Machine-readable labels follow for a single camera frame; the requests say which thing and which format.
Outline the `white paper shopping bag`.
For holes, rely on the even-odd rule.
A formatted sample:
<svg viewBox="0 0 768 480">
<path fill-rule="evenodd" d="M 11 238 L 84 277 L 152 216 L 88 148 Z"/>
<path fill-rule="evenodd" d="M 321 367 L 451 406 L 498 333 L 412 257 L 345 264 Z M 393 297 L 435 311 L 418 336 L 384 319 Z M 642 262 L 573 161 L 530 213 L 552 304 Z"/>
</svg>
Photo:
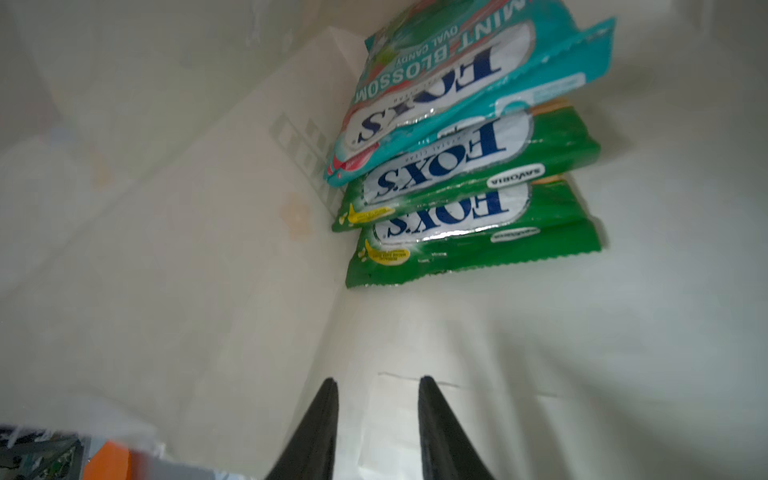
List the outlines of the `white paper shopping bag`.
<svg viewBox="0 0 768 480">
<path fill-rule="evenodd" d="M 765 478 L 766 3 L 570 2 L 602 251 L 349 290 L 322 173 L 405 8 L 2 3 L 2 422 L 262 477 L 332 377 L 336 477 L 417 479 L 430 375 L 499 479 Z"/>
</svg>

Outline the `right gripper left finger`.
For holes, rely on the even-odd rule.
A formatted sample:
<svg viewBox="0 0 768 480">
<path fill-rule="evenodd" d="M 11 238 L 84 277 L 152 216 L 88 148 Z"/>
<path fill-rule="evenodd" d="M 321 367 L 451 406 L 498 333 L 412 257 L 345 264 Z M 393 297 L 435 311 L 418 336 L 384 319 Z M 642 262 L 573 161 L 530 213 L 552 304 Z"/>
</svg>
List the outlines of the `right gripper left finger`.
<svg viewBox="0 0 768 480">
<path fill-rule="evenodd" d="M 266 479 L 331 480 L 338 417 L 338 385 L 326 378 Z"/>
</svg>

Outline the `orange Fox's candy bag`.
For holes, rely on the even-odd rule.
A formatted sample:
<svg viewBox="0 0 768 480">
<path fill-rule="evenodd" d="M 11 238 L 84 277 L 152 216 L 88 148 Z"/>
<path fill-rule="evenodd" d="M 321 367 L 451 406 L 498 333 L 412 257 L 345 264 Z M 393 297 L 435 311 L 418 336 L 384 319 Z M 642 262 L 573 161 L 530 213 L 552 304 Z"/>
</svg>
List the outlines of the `orange Fox's candy bag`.
<svg viewBox="0 0 768 480">
<path fill-rule="evenodd" d="M 106 442 L 85 465 L 83 480 L 130 480 L 130 450 L 113 441 Z"/>
</svg>

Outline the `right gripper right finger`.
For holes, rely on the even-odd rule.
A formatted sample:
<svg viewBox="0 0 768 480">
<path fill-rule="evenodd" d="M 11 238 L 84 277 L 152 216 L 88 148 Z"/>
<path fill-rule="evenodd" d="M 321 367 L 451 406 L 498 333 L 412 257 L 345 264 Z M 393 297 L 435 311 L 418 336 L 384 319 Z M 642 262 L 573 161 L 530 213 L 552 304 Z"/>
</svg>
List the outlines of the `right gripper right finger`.
<svg viewBox="0 0 768 480">
<path fill-rule="evenodd" d="M 493 479 L 431 376 L 419 382 L 418 422 L 424 479 Z"/>
</svg>

